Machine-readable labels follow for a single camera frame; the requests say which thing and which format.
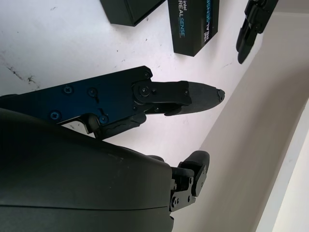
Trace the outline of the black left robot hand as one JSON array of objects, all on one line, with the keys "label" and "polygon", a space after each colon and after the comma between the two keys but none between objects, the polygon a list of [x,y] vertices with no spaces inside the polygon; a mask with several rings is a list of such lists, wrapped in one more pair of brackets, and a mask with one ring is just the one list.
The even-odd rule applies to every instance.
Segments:
[{"label": "black left robot hand", "polygon": [[249,0],[245,8],[245,20],[239,31],[236,50],[242,64],[249,55],[257,34],[262,34],[278,3],[278,0]]}]

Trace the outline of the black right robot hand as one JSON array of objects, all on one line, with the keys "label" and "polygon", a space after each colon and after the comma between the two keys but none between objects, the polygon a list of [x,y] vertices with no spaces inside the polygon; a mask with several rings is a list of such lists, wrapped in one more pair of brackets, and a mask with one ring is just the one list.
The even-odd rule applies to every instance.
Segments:
[{"label": "black right robot hand", "polygon": [[148,114],[209,110],[221,89],[153,82],[146,66],[0,99],[0,229],[3,232],[170,232],[190,206],[210,156],[177,167],[105,140]]}]

